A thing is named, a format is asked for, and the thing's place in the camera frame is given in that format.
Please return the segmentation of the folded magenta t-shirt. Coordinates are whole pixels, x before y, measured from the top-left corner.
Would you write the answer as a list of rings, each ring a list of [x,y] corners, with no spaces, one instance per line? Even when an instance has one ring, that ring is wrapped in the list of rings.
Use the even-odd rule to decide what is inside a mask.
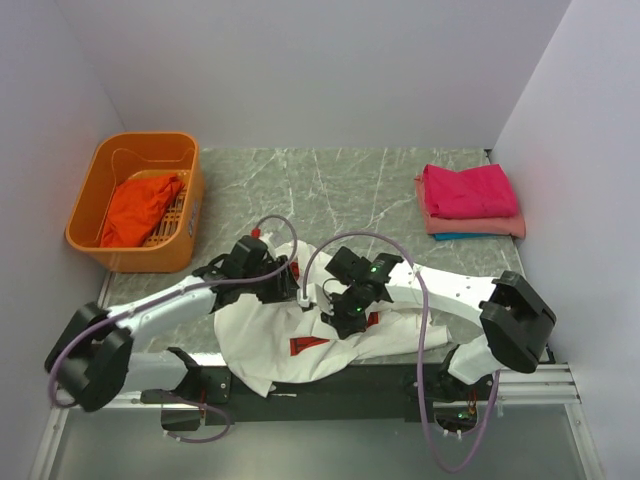
[[[444,219],[509,218],[517,197],[500,165],[453,171],[428,164],[422,174],[428,212]]]

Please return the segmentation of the white printed t-shirt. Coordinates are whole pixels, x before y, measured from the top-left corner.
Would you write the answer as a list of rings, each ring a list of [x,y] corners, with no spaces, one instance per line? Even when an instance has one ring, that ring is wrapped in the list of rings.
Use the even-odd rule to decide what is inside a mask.
[[[356,360],[418,351],[420,308],[376,306],[364,332],[340,340],[318,308],[304,311],[296,300],[264,304],[252,293],[229,292],[215,306],[214,332],[226,365],[262,397],[278,382],[309,383]]]

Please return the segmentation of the folded salmon t-shirt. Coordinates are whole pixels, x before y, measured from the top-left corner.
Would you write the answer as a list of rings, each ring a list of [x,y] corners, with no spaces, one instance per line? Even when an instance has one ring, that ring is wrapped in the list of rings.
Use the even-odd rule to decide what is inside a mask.
[[[483,234],[511,236],[518,239],[526,237],[526,223],[521,214],[514,217],[479,219],[443,219],[431,216],[427,209],[425,189],[420,175],[414,178],[414,187],[425,229],[430,235]]]

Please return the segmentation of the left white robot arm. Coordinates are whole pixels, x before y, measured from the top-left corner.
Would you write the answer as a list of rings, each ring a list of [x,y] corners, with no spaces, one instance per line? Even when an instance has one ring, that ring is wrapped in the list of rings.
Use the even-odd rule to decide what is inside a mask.
[[[293,299],[297,253],[277,255],[265,238],[245,235],[227,254],[177,284],[140,300],[79,308],[44,362],[49,393],[62,388],[75,406],[97,411],[121,393],[161,391],[177,400],[210,399],[202,365],[181,348],[137,354],[135,344],[195,317],[214,314],[250,294],[264,304]]]

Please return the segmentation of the orange t-shirt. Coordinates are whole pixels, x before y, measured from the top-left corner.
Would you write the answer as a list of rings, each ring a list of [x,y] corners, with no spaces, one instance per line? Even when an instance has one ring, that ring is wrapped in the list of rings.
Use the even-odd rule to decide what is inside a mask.
[[[183,188],[176,173],[130,179],[119,185],[107,209],[100,247],[142,246]]]

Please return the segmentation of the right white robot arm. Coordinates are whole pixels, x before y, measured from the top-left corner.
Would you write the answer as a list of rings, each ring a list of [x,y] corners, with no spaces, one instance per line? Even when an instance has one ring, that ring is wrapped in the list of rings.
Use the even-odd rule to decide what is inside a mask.
[[[366,311],[376,305],[428,306],[481,328],[479,337],[455,347],[425,374],[425,394],[434,401],[462,400],[502,368],[535,372],[557,321],[529,282],[509,270],[497,278],[464,276],[411,265],[394,254],[368,260],[346,247],[325,269],[345,288],[331,295],[322,317],[342,339],[361,332]]]

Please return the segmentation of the folded blue t-shirt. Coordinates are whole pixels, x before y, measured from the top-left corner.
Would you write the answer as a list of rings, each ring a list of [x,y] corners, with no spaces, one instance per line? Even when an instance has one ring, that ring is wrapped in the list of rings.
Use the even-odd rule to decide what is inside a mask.
[[[482,238],[484,234],[481,233],[460,233],[460,232],[447,232],[447,233],[434,233],[433,238],[436,241],[450,241],[461,239]]]

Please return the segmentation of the orange plastic laundry basket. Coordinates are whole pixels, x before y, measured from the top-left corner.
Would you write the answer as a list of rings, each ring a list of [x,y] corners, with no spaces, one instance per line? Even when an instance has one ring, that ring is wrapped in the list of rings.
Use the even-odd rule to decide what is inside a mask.
[[[157,227],[136,248],[102,248],[116,187],[137,178],[177,175],[184,188]],[[124,132],[100,144],[80,189],[65,235],[74,249],[118,273],[173,273],[191,261],[205,180],[199,145],[182,132]]]

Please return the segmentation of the black base crossbar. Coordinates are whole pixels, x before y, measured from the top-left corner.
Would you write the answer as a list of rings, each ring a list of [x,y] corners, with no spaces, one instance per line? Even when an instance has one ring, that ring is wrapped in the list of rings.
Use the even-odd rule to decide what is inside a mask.
[[[444,380],[437,364],[423,366],[424,397],[427,418],[434,420],[435,403],[464,405],[486,401],[492,388],[491,374],[473,386],[457,380]],[[226,367],[203,367],[203,386],[183,398],[220,408],[236,422],[378,420],[402,419],[419,422],[419,388],[416,366],[412,364],[356,365],[327,378],[304,384],[275,383],[275,389],[263,398]],[[168,408],[163,394],[146,392],[146,404],[162,405],[161,426],[169,432],[195,432],[200,426],[225,426],[224,417],[215,413],[178,407]]]

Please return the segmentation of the aluminium frame rail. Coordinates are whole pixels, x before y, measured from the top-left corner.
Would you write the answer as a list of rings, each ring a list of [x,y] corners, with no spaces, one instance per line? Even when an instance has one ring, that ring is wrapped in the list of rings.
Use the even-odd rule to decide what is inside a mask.
[[[326,279],[341,284],[323,289]],[[78,309],[48,354],[51,392],[97,411],[137,392],[224,419],[388,418],[468,434],[473,406],[576,404],[567,367],[544,362],[556,316],[520,274],[465,276],[396,257],[324,276],[283,260],[225,267],[124,305]]]

